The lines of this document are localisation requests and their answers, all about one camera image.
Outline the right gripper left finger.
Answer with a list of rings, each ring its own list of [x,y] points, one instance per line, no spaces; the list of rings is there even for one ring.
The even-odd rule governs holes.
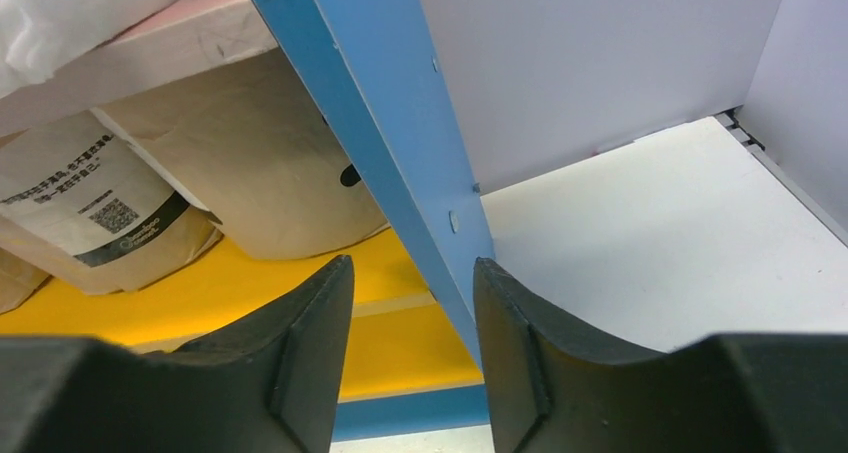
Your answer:
[[[352,319],[354,265],[172,352],[92,337],[1,340],[5,452],[326,452]]]

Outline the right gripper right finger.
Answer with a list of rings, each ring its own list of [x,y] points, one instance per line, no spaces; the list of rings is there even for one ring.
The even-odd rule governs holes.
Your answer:
[[[670,353],[609,334],[474,265],[499,452],[843,452],[847,339],[722,333]]]

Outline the blue shelf with coloured boards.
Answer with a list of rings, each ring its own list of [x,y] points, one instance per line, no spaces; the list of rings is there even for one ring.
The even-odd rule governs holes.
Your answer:
[[[346,354],[377,367],[421,353],[479,360],[474,258],[492,249],[419,0],[177,0],[44,83],[1,96],[1,139],[162,85],[283,51],[387,219],[307,258],[261,260],[220,232],[202,256],[135,291],[89,295],[51,275],[5,336],[92,337],[172,352],[292,291],[333,258],[354,265]]]

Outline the brown printed paper roll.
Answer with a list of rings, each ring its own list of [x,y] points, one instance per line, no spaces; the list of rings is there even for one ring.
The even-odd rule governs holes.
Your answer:
[[[1,313],[19,307],[50,277],[46,271],[1,250]]]

